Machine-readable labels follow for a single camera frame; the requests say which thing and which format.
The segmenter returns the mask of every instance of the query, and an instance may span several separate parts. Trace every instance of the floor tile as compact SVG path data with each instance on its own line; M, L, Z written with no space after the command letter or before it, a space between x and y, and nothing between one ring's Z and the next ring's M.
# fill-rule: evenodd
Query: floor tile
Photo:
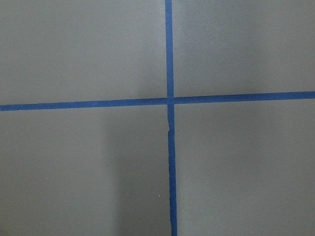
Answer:
M177 105L178 235L314 235L314 106Z
M0 3L0 103L166 96L162 0Z
M170 235L166 106L0 112L0 235Z
M176 96L315 90L315 1L174 0Z

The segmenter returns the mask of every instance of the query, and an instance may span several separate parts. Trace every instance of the vertical blue line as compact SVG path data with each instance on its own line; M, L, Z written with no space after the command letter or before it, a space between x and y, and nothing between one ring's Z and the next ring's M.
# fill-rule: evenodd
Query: vertical blue line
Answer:
M169 206L172 236L177 236L172 0L165 0L165 27L166 27L167 119L169 125L168 131Z

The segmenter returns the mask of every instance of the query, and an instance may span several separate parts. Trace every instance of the horizontal blue line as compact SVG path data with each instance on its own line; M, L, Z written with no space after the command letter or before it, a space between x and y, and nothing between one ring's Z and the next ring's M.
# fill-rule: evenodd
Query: horizontal blue line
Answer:
M105 100L105 101L14 104L14 105L0 105L0 111L70 109L70 108L90 108L90 107L127 107L127 106L147 106L147 105L167 105L167 104L292 100L292 99L314 99L314 98L315 98L315 91L275 92L275 93L253 93L253 94L175 97L175 98L144 98L144 99L125 99L125 100Z
M165 105L167 98L2 105L0 111Z
M175 104L188 103L215 103L215 102L245 102L245 101L268 101L268 100L291 100L291 99L313 99L315 91L310 92L275 92L275 93L253 93L237 95L215 95L197 97L175 97Z

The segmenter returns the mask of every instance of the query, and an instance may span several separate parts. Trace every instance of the blue line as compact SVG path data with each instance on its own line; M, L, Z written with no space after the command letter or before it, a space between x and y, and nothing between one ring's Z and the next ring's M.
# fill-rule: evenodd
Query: blue line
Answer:
M0 105L0 111L166 105L167 98Z
M172 0L165 0L165 28L166 28L167 119L169 125L168 131L169 206L172 236L177 236Z
M214 103L214 102L244 102L244 101L268 101L268 100L292 100L292 99L314 99L315 91L309 92L276 92L276 93L254 93L237 95L216 95L197 97L175 97L175 104L188 103Z

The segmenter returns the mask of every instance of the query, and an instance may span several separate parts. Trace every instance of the gray tile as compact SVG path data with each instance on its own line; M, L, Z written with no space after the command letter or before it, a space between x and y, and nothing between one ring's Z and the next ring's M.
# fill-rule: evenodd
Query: gray tile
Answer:
M174 0L176 96L315 90L315 1Z
M0 3L0 103L166 96L162 0Z
M0 234L170 235L166 106L0 113Z
M177 105L179 235L315 235L314 106Z

